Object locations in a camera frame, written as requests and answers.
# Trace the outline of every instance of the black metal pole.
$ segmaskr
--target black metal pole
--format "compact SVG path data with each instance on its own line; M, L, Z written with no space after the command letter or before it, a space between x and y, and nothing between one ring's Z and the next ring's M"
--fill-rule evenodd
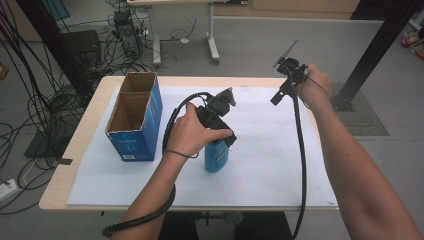
M56 21L50 15L42 0L16 0L16 2L68 78L80 97L81 104L87 106L94 91L89 85L83 69L75 61L74 56L66 46Z
M411 19L420 3L421 0L397 1L338 95L331 98L335 110L352 111L354 109L352 100L356 93Z

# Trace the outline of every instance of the white paper sheet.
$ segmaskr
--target white paper sheet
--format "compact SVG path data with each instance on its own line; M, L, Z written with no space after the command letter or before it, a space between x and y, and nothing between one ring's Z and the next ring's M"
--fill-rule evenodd
M196 92L215 95L225 88L161 87L164 105L156 158L153 162L123 162L104 131L118 88L97 127L78 170L67 204L119 205L132 203L161 158L164 127L172 110ZM270 103L273 88L233 88L236 107L223 120L238 137L228 162L217 173L204 169L204 152L181 171L174 207L291 207L301 201L301 161L292 100ZM337 206L328 181L321 148L307 109L300 103L307 158L307 206Z

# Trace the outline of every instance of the hand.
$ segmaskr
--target hand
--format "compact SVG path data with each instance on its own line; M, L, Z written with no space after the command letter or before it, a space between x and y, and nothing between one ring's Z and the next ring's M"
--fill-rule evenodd
M308 66L308 79L296 86L299 97L311 110L328 104L331 94L331 81L326 73L321 72L315 64Z
M233 134L230 129L206 129L196 115L196 107L186 104L186 114L179 117L172 127L167 149L192 156L211 141L226 138Z

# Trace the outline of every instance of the forearm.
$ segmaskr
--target forearm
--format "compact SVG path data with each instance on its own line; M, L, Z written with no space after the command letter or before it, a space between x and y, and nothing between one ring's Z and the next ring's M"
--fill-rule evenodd
M122 222L145 216L159 209L169 198L185 160L176 154L164 154L149 182L122 218ZM157 239L163 218L164 215L145 224L116 232L112 239Z
M390 183L331 105L324 103L314 115L327 174L351 237L421 239Z

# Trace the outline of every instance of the person's right arm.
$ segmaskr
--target person's right arm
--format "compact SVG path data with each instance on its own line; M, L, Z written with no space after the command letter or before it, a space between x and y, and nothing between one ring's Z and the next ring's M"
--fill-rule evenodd
M309 77L314 81L296 90L315 116L325 168L351 238L422 239L399 196L333 110L328 76L311 64Z

